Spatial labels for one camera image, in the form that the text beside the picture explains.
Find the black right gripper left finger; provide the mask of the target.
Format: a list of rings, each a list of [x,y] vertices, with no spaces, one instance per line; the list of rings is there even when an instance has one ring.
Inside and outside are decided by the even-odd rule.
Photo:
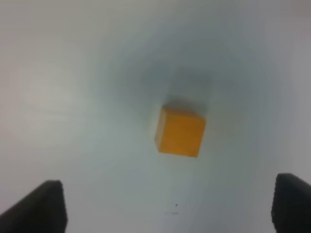
[[[49,180],[0,215],[2,233],[64,233],[68,223],[61,181]]]

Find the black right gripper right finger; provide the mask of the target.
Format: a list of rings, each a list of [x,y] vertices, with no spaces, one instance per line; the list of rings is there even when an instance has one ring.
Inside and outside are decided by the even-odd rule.
[[[271,209],[277,233],[311,231],[311,185],[291,173],[276,177]]]

